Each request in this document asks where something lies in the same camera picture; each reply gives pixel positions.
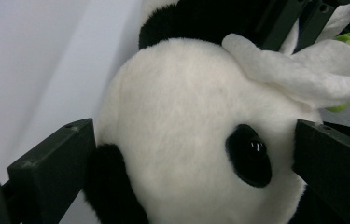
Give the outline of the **white wet wipe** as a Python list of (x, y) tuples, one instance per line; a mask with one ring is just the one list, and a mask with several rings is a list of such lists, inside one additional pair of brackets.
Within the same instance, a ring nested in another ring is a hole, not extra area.
[(350, 45), (335, 38), (350, 23), (350, 4), (340, 6), (317, 41), (295, 50), (294, 25), (278, 52), (263, 50), (240, 35), (227, 35), (222, 47), (240, 68), (240, 91), (248, 98), (289, 98), (310, 109), (336, 107), (350, 101)]

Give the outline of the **panda plush toy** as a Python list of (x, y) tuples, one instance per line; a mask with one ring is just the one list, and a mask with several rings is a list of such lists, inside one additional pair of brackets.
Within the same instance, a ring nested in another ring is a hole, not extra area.
[(145, 0), (139, 50), (95, 121), (84, 194), (100, 224), (292, 224), (305, 193), (294, 131), (320, 110), (248, 98), (227, 35), (267, 0)]

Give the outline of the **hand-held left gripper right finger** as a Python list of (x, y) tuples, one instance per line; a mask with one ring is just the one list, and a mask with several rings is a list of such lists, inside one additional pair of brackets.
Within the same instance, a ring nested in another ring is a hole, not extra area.
[(293, 170), (306, 183), (292, 224), (350, 224), (350, 127), (297, 122)]

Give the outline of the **pale table cover sheet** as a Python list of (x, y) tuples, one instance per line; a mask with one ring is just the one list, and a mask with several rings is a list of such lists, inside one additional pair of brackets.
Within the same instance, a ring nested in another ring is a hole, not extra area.
[(137, 50), (142, 2), (0, 0), (0, 183), (64, 124), (96, 118)]

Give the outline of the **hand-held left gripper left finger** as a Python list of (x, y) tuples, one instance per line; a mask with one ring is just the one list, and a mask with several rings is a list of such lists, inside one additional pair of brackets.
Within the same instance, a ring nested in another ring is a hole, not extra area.
[(62, 126), (7, 168), (20, 224), (59, 224), (79, 194), (95, 149), (93, 121)]

